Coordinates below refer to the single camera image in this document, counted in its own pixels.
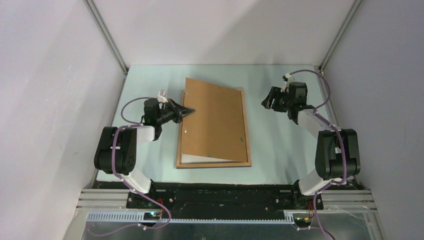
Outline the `beach photo print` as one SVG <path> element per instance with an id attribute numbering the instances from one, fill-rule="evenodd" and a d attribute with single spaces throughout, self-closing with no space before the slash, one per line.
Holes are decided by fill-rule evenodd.
<path id="1" fill-rule="evenodd" d="M 234 163 L 234 160 L 214 158 L 208 156 L 198 156 L 198 155 L 181 155 L 181 164 L 212 164 L 212 163 Z"/>

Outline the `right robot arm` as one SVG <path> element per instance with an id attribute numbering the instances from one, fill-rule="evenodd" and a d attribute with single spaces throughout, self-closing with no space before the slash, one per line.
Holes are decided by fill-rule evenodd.
<path id="1" fill-rule="evenodd" d="M 294 184 L 291 204 L 304 209 L 311 196 L 331 185 L 343 185 L 361 171 L 357 132 L 330 123 L 314 106 L 307 104 L 308 88 L 303 82 L 285 87 L 272 86 L 261 105 L 267 110 L 286 113 L 295 124 L 305 128 L 316 140 L 314 170 Z"/>

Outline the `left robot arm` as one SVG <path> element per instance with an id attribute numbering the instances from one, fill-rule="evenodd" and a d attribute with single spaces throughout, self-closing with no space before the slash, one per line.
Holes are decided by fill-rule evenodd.
<path id="1" fill-rule="evenodd" d="M 93 164 L 97 170 L 117 177 L 131 192 L 140 193 L 138 201 L 145 208 L 153 208 L 158 194 L 150 190 L 152 180 L 136 168 L 137 145 L 157 141 L 164 124 L 179 124 L 195 113 L 195 109 L 164 96 L 141 97 L 141 100 L 144 114 L 140 121 L 128 120 L 124 126 L 103 128 Z"/>

